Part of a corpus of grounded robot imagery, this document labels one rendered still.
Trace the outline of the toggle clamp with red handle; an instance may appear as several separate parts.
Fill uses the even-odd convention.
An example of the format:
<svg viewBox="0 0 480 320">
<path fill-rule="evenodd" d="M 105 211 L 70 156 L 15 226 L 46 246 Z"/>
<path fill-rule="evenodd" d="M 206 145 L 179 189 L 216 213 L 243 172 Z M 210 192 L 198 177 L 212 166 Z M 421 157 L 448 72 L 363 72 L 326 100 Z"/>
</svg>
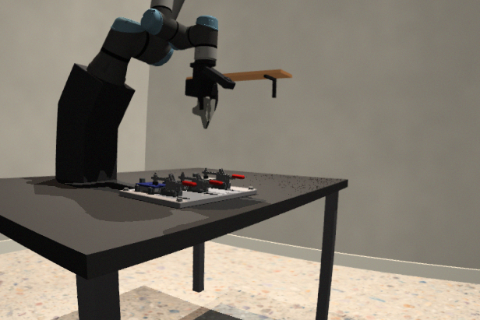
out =
<svg viewBox="0 0 480 320">
<path fill-rule="evenodd" d="M 151 179 L 153 179 L 153 185 L 158 185 L 158 181 L 165 181 L 165 190 L 164 190 L 164 195 L 167 196 L 180 196 L 182 195 L 182 189 L 181 187 L 185 186 L 191 186 L 191 187 L 196 187 L 195 182 L 190 182 L 190 181 L 183 181 L 182 183 L 180 181 L 175 180 L 175 176 L 173 174 L 169 174 L 169 178 L 161 178 L 157 176 L 157 172 L 154 172 L 154 175 L 151 176 Z M 181 184 L 180 184 L 181 183 Z"/>
<path fill-rule="evenodd" d="M 192 187 L 191 188 L 191 192 L 198 192 L 198 193 L 203 193 L 203 192 L 208 192 L 209 191 L 209 188 L 207 187 L 207 185 L 211 186 L 211 185 L 222 185 L 223 182 L 222 181 L 207 181 L 207 180 L 203 180 L 200 176 L 200 174 L 196 174 L 196 177 L 195 178 L 187 178 L 185 175 L 184 175 L 184 172 L 182 172 L 181 176 L 178 176 L 178 178 L 181 179 L 181 182 L 183 182 L 184 180 L 191 180 L 192 182 L 196 182 L 197 183 L 197 186 L 196 187 Z"/>
</svg>

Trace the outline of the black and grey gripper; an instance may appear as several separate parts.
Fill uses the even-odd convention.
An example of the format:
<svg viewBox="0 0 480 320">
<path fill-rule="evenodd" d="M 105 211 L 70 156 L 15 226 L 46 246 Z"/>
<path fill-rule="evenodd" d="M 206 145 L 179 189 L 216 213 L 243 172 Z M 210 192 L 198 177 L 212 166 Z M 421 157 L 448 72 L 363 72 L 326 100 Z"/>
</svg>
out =
<svg viewBox="0 0 480 320">
<path fill-rule="evenodd" d="M 216 62 L 210 59 L 198 59 L 195 60 L 195 63 L 190 63 L 193 74 L 192 79 L 185 80 L 185 95 L 198 98 L 197 105 L 192 112 L 201 116 L 203 127 L 207 128 L 217 107 L 218 88 L 216 82 L 202 73 L 204 66 L 215 67 Z"/>
</svg>

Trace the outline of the red-handled toggle clamp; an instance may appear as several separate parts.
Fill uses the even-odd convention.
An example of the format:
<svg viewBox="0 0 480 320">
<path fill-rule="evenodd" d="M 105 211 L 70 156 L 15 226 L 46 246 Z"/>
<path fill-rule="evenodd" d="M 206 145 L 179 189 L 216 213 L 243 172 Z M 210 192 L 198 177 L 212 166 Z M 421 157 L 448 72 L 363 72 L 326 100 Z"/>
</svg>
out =
<svg viewBox="0 0 480 320">
<path fill-rule="evenodd" d="M 218 189 L 229 189 L 231 188 L 231 182 L 230 182 L 230 179 L 233 180 L 233 179 L 244 179 L 245 176 L 242 176 L 242 175 L 237 175 L 237 174 L 233 174 L 232 176 L 230 176 L 230 174 L 225 174 L 223 168 L 219 169 L 219 172 L 209 172 L 207 171 L 207 167 L 205 167 L 205 170 L 202 171 L 202 174 L 203 175 L 203 178 L 208 178 L 208 174 L 214 174 L 216 175 L 216 181 L 222 181 L 223 184 L 222 185 L 215 185 L 214 188 L 218 188 Z"/>
</svg>

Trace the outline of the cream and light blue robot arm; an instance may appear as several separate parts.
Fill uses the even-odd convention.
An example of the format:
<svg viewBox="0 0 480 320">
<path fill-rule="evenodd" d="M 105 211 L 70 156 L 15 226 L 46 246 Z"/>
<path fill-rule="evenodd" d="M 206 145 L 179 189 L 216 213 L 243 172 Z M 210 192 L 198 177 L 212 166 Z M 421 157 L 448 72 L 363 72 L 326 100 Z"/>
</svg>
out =
<svg viewBox="0 0 480 320">
<path fill-rule="evenodd" d="M 116 18 L 87 71 L 106 82 L 123 86 L 131 58 L 161 66 L 171 58 L 174 50 L 194 47 L 194 60 L 216 61 L 217 18 L 199 16 L 196 25 L 188 27 L 178 23 L 176 19 L 184 1 L 151 0 L 141 25 L 131 19 Z"/>
</svg>

